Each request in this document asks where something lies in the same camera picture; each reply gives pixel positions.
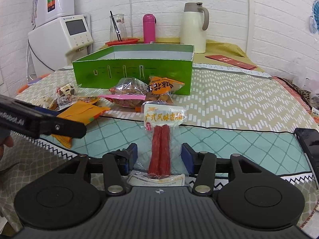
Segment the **person's left hand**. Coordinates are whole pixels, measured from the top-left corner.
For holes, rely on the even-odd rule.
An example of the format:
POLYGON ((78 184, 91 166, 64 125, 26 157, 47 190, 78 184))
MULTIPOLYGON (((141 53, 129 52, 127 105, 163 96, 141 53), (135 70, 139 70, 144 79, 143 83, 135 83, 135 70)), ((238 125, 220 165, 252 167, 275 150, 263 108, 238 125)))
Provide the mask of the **person's left hand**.
POLYGON ((0 145, 0 160, 3 158, 4 148, 12 148, 14 146, 14 140, 11 136, 6 137, 0 145))

